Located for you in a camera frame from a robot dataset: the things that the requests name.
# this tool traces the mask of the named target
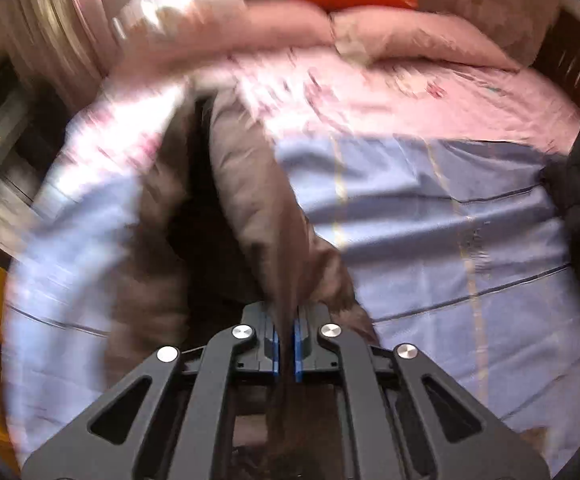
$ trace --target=pink floral bed sheet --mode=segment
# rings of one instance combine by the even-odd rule
[[[272,142],[288,136],[412,136],[509,141],[568,153],[580,110],[532,69],[427,60],[352,65],[331,48],[231,56],[141,89],[106,82],[68,127],[50,179],[76,198],[113,174],[145,171],[191,88],[238,86]]]

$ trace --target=bed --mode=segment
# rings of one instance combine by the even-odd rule
[[[114,269],[173,108],[191,88],[234,85],[342,251],[381,344],[419,346],[514,430],[547,428],[556,474],[580,446],[580,291],[537,173],[580,127],[580,22],[567,12],[519,73],[359,68],[319,47],[233,55],[132,92],[104,83],[70,123],[10,270],[3,363],[20,461],[105,388]]]

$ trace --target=triangular cutout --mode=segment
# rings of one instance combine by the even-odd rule
[[[452,394],[432,377],[423,377],[423,386],[441,422],[445,438],[452,444],[480,433],[481,423]]]
[[[106,410],[90,423],[90,433],[104,438],[112,444],[123,444],[139,408],[150,389],[152,379],[143,377],[116,399]]]

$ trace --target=headboard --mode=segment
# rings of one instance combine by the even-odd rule
[[[580,21],[561,10],[532,65],[559,85],[580,108]]]

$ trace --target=blue bed sheet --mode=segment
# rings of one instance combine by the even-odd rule
[[[336,244],[382,344],[419,346],[514,430],[548,428],[556,473],[580,445],[580,291],[545,155],[506,142],[296,137],[276,156]],[[20,458],[103,388],[115,266],[139,182],[78,202],[44,186],[14,265],[4,371]]]

